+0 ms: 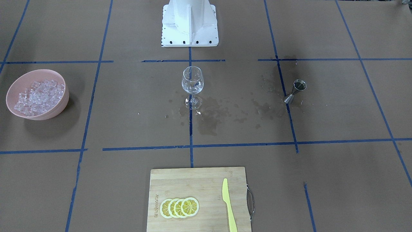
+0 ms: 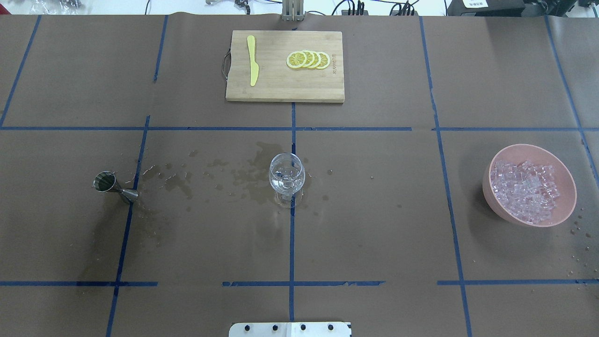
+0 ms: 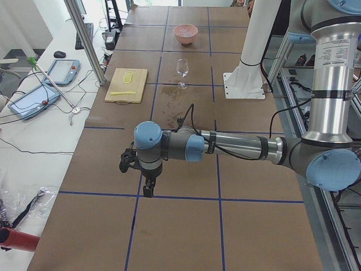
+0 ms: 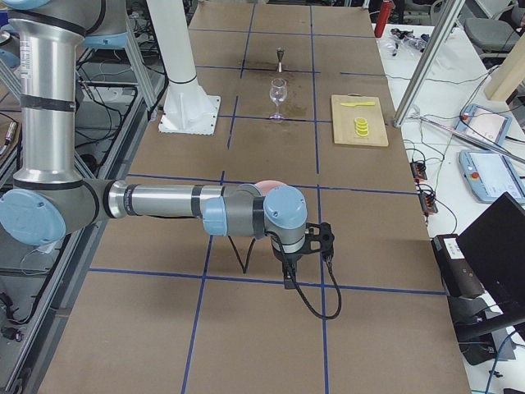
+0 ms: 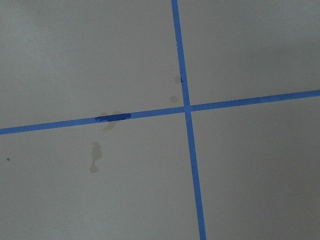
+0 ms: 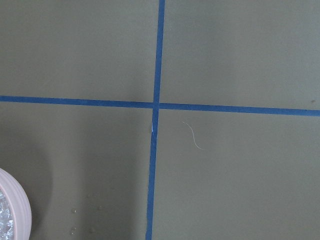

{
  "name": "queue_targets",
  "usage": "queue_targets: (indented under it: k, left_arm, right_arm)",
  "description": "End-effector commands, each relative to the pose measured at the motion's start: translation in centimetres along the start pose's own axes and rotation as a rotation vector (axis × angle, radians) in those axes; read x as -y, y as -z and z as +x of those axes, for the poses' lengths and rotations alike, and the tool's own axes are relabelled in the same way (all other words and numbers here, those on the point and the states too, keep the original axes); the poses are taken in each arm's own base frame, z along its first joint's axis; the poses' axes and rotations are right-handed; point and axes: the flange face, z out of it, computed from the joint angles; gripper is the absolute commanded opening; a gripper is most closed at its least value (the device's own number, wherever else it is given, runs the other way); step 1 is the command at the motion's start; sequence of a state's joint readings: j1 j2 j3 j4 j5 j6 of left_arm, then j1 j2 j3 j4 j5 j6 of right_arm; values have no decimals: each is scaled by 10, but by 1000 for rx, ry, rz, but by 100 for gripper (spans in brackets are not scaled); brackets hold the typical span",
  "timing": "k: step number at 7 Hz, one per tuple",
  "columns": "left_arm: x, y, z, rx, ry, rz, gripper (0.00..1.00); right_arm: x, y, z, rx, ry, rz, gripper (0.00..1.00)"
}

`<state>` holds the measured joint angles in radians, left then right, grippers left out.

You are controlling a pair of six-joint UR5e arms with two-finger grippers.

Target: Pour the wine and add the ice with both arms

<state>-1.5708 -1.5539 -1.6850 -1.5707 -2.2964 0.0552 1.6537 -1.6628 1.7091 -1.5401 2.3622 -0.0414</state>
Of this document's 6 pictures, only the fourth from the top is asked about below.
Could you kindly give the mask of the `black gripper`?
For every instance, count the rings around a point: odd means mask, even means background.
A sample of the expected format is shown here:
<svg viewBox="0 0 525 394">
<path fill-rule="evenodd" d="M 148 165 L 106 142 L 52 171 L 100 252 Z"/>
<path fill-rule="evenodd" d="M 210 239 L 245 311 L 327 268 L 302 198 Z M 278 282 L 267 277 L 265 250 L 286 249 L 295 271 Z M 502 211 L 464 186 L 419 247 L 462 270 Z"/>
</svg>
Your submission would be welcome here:
<svg viewBox="0 0 525 394">
<path fill-rule="evenodd" d="M 273 248 L 273 254 L 281 262 L 284 288 L 286 290 L 294 290 L 294 281 L 296 280 L 297 275 L 297 263 L 301 259 L 301 255 L 296 253 L 282 253 L 276 248 Z"/>
</svg>

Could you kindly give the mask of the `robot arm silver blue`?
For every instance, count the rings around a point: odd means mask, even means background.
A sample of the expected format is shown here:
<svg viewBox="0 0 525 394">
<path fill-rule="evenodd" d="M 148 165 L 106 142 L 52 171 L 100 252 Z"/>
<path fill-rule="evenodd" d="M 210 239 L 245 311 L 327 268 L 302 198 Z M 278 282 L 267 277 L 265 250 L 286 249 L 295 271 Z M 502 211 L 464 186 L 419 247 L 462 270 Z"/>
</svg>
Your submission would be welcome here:
<svg viewBox="0 0 525 394">
<path fill-rule="evenodd" d="M 46 245 L 109 218 L 200 218 L 212 236 L 270 236 L 285 287 L 296 287 L 307 207 L 294 187 L 131 185 L 75 170 L 76 49 L 126 46 L 123 1 L 10 1 L 7 7 L 20 37 L 24 127 L 23 164 L 1 199 L 1 223 L 13 238 Z"/>
</svg>

